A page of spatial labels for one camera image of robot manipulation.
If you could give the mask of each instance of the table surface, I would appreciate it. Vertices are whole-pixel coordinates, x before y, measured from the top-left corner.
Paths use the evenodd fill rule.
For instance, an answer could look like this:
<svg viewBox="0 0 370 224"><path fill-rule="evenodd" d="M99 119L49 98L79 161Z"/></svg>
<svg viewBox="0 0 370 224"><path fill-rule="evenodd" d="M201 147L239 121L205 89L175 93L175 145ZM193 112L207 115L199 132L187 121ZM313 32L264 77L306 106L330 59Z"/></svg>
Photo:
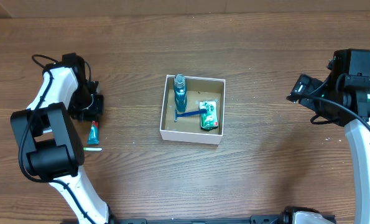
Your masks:
<svg viewBox="0 0 370 224"><path fill-rule="evenodd" d="M105 98L102 152L85 169L119 218L219 218L312 207L352 223L354 183L344 130L313 126L285 100L301 73L324 80L339 49L370 49L370 12L0 19L0 223L75 218L17 165L9 117L42 83L32 54L76 52ZM163 141L166 74L226 80L219 146ZM83 142L89 123L74 122Z"/></svg>

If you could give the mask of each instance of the bottle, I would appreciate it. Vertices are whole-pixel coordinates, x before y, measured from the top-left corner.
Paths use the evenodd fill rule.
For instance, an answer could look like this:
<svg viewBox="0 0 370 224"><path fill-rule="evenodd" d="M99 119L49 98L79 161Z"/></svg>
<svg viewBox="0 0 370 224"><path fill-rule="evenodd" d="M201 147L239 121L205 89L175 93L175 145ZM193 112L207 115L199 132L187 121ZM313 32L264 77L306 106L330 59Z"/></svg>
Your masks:
<svg viewBox="0 0 370 224"><path fill-rule="evenodd" d="M182 74L178 74L173 79L173 91L175 92L175 104L179 112L186 111L187 105L187 87L186 80Z"/></svg>

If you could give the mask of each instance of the green package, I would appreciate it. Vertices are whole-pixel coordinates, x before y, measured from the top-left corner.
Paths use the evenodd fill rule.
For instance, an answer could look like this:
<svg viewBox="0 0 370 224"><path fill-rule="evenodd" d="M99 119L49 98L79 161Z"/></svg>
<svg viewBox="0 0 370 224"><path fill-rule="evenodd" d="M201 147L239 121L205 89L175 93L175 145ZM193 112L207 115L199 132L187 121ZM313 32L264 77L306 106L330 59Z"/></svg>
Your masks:
<svg viewBox="0 0 370 224"><path fill-rule="evenodd" d="M200 115L200 126L202 129L211 131L218 127L218 115L215 101L199 102L199 108L206 109L207 113Z"/></svg>

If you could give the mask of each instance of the white box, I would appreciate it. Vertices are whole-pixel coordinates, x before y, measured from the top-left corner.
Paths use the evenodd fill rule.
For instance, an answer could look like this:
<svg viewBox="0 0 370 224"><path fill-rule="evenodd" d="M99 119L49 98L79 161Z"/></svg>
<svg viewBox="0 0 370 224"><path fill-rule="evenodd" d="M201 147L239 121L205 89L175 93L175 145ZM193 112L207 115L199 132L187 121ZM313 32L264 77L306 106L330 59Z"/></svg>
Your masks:
<svg viewBox="0 0 370 224"><path fill-rule="evenodd" d="M186 112L198 110L200 101L216 101L218 105L219 128L211 131L202 130L200 116L178 118L175 116L175 93L173 78L165 79L164 97L162 101L160 133L163 140L219 144L223 136L225 80L216 78L185 77L187 85Z"/></svg>

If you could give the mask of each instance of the blue razor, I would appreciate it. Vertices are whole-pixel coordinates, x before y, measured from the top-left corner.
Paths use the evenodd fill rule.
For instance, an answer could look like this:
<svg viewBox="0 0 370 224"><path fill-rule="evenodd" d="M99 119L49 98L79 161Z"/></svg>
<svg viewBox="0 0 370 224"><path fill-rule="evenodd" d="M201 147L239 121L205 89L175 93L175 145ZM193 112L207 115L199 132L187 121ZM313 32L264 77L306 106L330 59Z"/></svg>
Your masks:
<svg viewBox="0 0 370 224"><path fill-rule="evenodd" d="M192 111L192 112L186 112L186 113L178 114L177 109L175 109L175 119L174 119L174 121L177 122L179 117L193 116L193 115L205 114L205 113L207 113L207 110L206 109L201 109L201 110L198 110L198 111Z"/></svg>

